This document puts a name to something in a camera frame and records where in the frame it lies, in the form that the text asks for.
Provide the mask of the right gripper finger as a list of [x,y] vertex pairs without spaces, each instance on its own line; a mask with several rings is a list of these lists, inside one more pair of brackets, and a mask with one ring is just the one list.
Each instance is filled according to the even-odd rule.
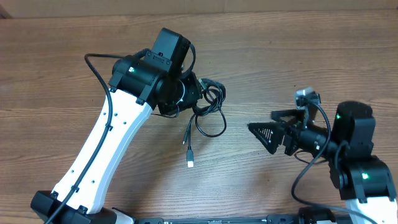
[[304,110],[279,110],[271,112],[271,119],[277,123],[302,122],[305,118]]
[[270,154],[276,152],[285,134],[284,126],[280,123],[249,123],[248,129]]

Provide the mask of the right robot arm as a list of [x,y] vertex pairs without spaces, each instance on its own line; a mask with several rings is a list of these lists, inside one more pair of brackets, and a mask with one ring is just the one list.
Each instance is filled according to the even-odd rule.
[[335,223],[333,211],[349,214],[352,223],[397,223],[397,192],[385,162],[372,154],[376,120],[373,109],[358,101],[344,101],[336,109],[335,120],[325,119],[325,128],[313,124],[317,113],[327,117],[315,100],[298,100],[302,110],[273,111],[270,123],[249,123],[248,130],[270,154],[279,146],[285,154],[310,153],[313,159],[293,183],[319,162],[327,162],[330,179],[345,201],[345,208],[293,198],[304,204],[299,221],[316,223],[321,218]]

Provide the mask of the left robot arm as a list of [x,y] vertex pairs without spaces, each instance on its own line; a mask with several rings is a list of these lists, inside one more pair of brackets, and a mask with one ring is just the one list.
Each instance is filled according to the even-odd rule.
[[45,223],[134,223],[104,201],[113,175],[140,127],[158,109],[172,116],[199,99],[198,83],[182,65],[192,43],[162,29],[151,49],[116,56],[105,101],[80,153],[52,190],[36,192],[31,209]]

